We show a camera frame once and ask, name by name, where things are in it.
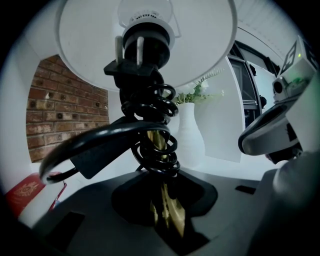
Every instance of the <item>ceiling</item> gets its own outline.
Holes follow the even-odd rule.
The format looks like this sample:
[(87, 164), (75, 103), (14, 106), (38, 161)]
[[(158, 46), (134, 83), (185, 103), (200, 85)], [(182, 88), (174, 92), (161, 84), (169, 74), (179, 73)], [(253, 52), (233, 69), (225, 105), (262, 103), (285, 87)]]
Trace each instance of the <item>ceiling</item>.
[(283, 62), (297, 35), (302, 35), (291, 18), (272, 0), (234, 0), (234, 3), (238, 18), (236, 39), (251, 44), (264, 55), (269, 48), (272, 53), (267, 56), (276, 63)]

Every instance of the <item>white vase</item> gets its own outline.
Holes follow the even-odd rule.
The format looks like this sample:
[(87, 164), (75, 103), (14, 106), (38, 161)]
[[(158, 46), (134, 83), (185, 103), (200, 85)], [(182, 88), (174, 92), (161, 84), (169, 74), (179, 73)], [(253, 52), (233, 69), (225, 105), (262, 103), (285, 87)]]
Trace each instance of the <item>white vase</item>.
[(176, 135), (178, 148), (176, 155), (182, 167), (196, 168), (205, 158), (205, 142), (195, 119), (195, 104), (178, 105), (180, 123)]

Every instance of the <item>white lampshade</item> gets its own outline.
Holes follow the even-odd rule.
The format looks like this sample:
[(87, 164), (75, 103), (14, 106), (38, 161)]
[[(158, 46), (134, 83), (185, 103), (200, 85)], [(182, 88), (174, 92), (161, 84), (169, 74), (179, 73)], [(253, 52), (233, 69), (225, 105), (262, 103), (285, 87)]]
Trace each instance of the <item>white lampshade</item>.
[[(132, 11), (124, 12), (122, 5), (120, 9), (120, 3), (126, 4), (123, 2), (130, 3)], [(128, 17), (147, 12), (138, 8), (139, 3), (147, 2), (68, 0), (56, 26), (56, 40), (69, 69), (94, 86), (118, 91), (113, 77), (105, 75), (103, 68), (115, 59), (115, 37), (123, 34)], [(171, 0), (172, 10), (168, 0), (159, 2), (163, 5), (156, 7), (158, 14), (176, 35), (170, 59), (160, 73), (165, 83), (178, 87), (204, 75), (228, 54), (237, 30), (236, 8), (233, 0)]]

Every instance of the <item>coiled black cable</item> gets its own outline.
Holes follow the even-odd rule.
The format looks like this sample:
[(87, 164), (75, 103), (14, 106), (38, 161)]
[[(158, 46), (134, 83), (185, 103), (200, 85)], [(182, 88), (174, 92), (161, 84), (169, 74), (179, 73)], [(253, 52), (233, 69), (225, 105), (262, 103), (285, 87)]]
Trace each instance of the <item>coiled black cable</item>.
[[(163, 90), (170, 91), (170, 95), (162, 97)], [(42, 182), (52, 184), (69, 178), (78, 172), (76, 168), (54, 176), (50, 176), (50, 172), (58, 164), (73, 156), (129, 134), (140, 136), (140, 142), (131, 150), (143, 168), (150, 172), (175, 177), (180, 168), (177, 155), (174, 153), (178, 144), (166, 126), (170, 117), (178, 114), (177, 106), (171, 101), (175, 94), (175, 89), (167, 84), (155, 84), (135, 91), (130, 99), (122, 104), (121, 109), (129, 120), (135, 119), (135, 114), (143, 117), (143, 120), (115, 124), (110, 127), (102, 126), (66, 140), (42, 161), (39, 169), (39, 177)], [(159, 131), (165, 139), (166, 149), (157, 149), (148, 138), (147, 131)], [(166, 161), (159, 157), (163, 155), (167, 156)]]

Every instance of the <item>brick wall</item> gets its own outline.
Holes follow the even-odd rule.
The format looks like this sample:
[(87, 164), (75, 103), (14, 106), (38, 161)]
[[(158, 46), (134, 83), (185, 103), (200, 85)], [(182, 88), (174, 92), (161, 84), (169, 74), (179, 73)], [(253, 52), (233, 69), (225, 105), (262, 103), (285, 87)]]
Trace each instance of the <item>brick wall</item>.
[(109, 124), (108, 91), (73, 74), (58, 55), (42, 60), (26, 107), (26, 136), (32, 162), (61, 142)]

